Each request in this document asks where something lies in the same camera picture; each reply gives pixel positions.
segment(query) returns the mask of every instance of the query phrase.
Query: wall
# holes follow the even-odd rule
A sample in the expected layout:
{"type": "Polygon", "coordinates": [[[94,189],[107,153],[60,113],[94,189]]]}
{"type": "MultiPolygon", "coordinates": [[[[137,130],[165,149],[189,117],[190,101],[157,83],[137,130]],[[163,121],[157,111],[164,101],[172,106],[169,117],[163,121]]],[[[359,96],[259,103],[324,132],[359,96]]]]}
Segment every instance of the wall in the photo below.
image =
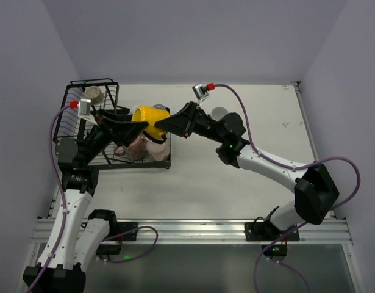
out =
{"type": "Polygon", "coordinates": [[[55,183],[48,128],[78,75],[41,1],[0,1],[0,292],[13,292],[55,183]]]}
{"type": "MultiPolygon", "coordinates": [[[[375,292],[375,0],[349,0],[301,84],[320,158],[353,159],[358,196],[338,211],[348,220],[368,292],[375,292]]],[[[329,164],[342,197],[354,187],[351,168],[329,164]]]]}
{"type": "Polygon", "coordinates": [[[312,64],[346,0],[44,0],[83,78],[285,83],[312,64]]]}

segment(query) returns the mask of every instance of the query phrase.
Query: purple cable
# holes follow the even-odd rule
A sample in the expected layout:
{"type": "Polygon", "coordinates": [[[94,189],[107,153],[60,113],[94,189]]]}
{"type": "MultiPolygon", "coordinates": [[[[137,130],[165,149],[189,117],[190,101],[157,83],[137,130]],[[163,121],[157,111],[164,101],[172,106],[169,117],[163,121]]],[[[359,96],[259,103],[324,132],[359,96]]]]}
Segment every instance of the purple cable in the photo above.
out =
{"type": "MultiPolygon", "coordinates": [[[[236,96],[236,99],[238,99],[238,102],[240,103],[241,109],[243,110],[243,113],[244,113],[244,117],[245,117],[246,124],[247,124],[248,139],[249,139],[249,143],[251,144],[251,148],[256,153],[259,153],[260,150],[255,146],[254,141],[252,139],[252,134],[251,134],[251,129],[249,127],[249,121],[248,121],[247,111],[246,111],[246,108],[244,107],[244,104],[243,104],[240,96],[238,95],[238,93],[232,87],[230,87],[227,84],[215,84],[215,87],[224,87],[224,88],[230,90],[236,96]]],[[[268,162],[274,164],[274,165],[280,166],[280,167],[288,169],[288,170],[292,170],[293,169],[292,166],[285,165],[285,164],[282,164],[280,162],[277,162],[274,159],[266,156],[263,153],[260,153],[260,156],[262,158],[264,158],[265,160],[267,160],[268,162]]],[[[314,167],[316,165],[320,165],[320,164],[328,162],[328,161],[345,161],[345,162],[349,163],[351,165],[351,167],[353,167],[353,169],[355,171],[355,175],[357,177],[357,183],[356,183],[355,188],[352,191],[352,193],[346,199],[344,199],[343,201],[341,201],[341,202],[333,205],[332,209],[336,209],[336,208],[339,208],[340,206],[343,206],[344,204],[348,203],[357,194],[357,192],[359,190],[359,187],[360,187],[360,182],[361,182],[360,172],[359,172],[358,167],[355,165],[355,163],[352,160],[350,160],[350,159],[348,159],[346,157],[339,157],[339,156],[328,157],[326,159],[318,160],[316,162],[313,162],[313,163],[310,163],[310,164],[307,164],[307,165],[304,165],[304,166],[296,167],[296,170],[305,170],[305,169],[308,169],[310,167],[314,167]]],[[[293,233],[294,231],[300,229],[301,227],[305,226],[306,224],[307,224],[307,222],[303,222],[300,225],[298,225],[297,227],[289,230],[285,234],[281,235],[281,237],[279,237],[278,239],[272,241],[272,243],[270,243],[269,245],[267,245],[265,247],[265,249],[263,249],[259,253],[259,255],[258,255],[257,259],[256,259],[256,262],[255,262],[255,266],[254,266],[254,287],[255,287],[255,290],[256,290],[257,293],[260,292],[259,288],[258,288],[258,285],[257,285],[257,267],[258,267],[258,264],[259,264],[259,260],[260,260],[260,258],[262,258],[264,252],[266,252],[268,249],[270,249],[275,243],[281,241],[282,239],[285,239],[286,236],[289,236],[291,233],[293,233]]],[[[309,284],[308,284],[307,280],[305,279],[305,277],[302,275],[302,273],[300,271],[298,271],[295,267],[293,267],[293,266],[291,266],[289,264],[286,264],[284,262],[279,262],[279,264],[281,264],[281,265],[283,265],[285,267],[288,267],[289,269],[291,269],[294,272],[296,272],[302,278],[302,280],[304,281],[305,285],[307,286],[308,292],[310,292],[309,284]]]]}
{"type": "Polygon", "coordinates": [[[118,235],[106,238],[106,239],[104,239],[104,241],[108,241],[108,240],[112,240],[112,239],[115,239],[115,238],[119,238],[121,236],[125,236],[127,234],[133,233],[134,231],[145,229],[145,228],[152,229],[156,233],[155,241],[153,242],[153,244],[151,245],[151,247],[148,250],[144,251],[142,254],[140,254],[138,256],[135,256],[134,258],[124,259],[122,261],[113,261],[113,260],[109,259],[109,260],[107,260],[107,262],[112,262],[114,264],[123,264],[124,262],[134,261],[135,259],[142,258],[143,256],[147,255],[149,252],[151,252],[155,248],[157,240],[159,239],[159,234],[158,234],[157,230],[154,227],[152,227],[152,226],[141,226],[141,227],[138,227],[138,228],[134,228],[134,229],[131,229],[131,230],[126,231],[124,233],[121,233],[121,234],[118,234],[118,235]]]}
{"type": "MultiPolygon", "coordinates": [[[[53,148],[52,148],[52,137],[53,137],[53,127],[54,127],[55,121],[62,114],[62,112],[64,112],[65,110],[67,110],[67,108],[69,108],[69,106],[65,106],[65,107],[61,108],[58,111],[58,113],[54,116],[54,118],[52,120],[52,123],[50,125],[50,128],[49,128],[49,158],[51,160],[53,173],[54,173],[54,175],[55,175],[55,177],[57,179],[57,185],[59,186],[59,190],[60,190],[60,194],[61,194],[61,199],[62,199],[62,203],[63,203],[63,209],[66,209],[66,198],[65,198],[65,193],[64,193],[63,186],[61,185],[61,181],[60,181],[60,178],[59,178],[59,172],[57,171],[57,167],[55,166],[55,163],[54,163],[53,148]]],[[[62,223],[61,223],[60,232],[59,232],[59,235],[58,235],[58,237],[57,237],[57,239],[55,241],[54,246],[52,247],[52,250],[51,250],[52,254],[54,254],[55,251],[57,250],[57,247],[60,244],[61,238],[63,237],[64,228],[65,228],[65,222],[66,222],[66,213],[63,213],[63,219],[62,219],[62,223]]],[[[38,283],[38,281],[40,280],[40,278],[44,274],[45,270],[48,268],[48,265],[51,262],[51,259],[52,259],[51,257],[47,258],[47,260],[43,264],[42,269],[40,270],[40,272],[38,273],[38,275],[35,277],[33,283],[29,286],[29,288],[27,289],[26,293],[30,293],[34,289],[35,285],[38,283]]]]}

